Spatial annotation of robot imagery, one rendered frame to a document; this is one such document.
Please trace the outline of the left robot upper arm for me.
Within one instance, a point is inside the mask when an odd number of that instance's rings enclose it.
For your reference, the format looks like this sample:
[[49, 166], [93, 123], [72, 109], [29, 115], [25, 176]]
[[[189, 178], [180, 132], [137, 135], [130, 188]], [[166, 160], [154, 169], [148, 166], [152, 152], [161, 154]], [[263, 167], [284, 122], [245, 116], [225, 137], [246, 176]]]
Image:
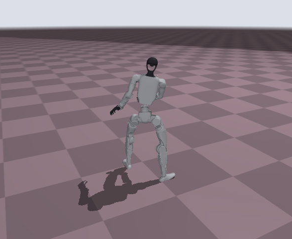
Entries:
[[128, 86], [126, 98], [131, 99], [133, 97], [132, 92], [136, 86], [136, 83], [139, 81], [139, 78], [140, 78], [140, 75], [133, 75], [133, 77], [129, 83], [129, 86]]

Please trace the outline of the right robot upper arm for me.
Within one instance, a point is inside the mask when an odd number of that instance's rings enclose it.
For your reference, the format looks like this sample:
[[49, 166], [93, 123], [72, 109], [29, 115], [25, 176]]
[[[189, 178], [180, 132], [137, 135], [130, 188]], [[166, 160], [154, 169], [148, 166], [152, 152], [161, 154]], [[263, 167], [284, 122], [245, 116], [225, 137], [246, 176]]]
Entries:
[[156, 95], [157, 99], [161, 99], [163, 97], [163, 94], [165, 92], [165, 87], [166, 87], [165, 79], [159, 79], [159, 92]]

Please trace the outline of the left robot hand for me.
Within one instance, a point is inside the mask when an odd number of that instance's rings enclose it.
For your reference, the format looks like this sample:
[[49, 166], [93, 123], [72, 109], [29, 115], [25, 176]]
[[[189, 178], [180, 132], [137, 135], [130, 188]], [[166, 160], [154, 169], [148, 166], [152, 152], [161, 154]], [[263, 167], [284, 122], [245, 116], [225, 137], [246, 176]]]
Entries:
[[113, 108], [113, 110], [110, 111], [110, 115], [114, 114], [113, 112], [115, 112], [115, 110], [120, 110], [120, 107], [116, 106], [115, 108]]

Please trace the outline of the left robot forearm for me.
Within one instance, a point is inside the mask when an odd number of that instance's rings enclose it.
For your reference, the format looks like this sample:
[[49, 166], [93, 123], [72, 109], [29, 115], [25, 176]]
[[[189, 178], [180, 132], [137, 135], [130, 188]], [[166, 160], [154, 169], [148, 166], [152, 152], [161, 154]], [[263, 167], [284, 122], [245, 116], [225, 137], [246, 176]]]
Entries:
[[122, 110], [124, 108], [124, 106], [126, 105], [126, 103], [129, 101], [128, 98], [126, 98], [127, 92], [124, 94], [122, 100], [120, 101], [118, 107], [120, 107], [120, 110]]

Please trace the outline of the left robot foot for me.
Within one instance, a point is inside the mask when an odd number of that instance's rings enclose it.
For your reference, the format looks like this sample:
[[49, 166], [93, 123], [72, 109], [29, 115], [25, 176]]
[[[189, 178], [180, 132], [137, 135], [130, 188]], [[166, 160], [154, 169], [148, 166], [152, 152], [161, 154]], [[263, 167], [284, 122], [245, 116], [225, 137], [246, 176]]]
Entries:
[[123, 164], [126, 166], [127, 169], [131, 169], [132, 168], [131, 165], [129, 165], [129, 164], [126, 165], [126, 159], [123, 160]]

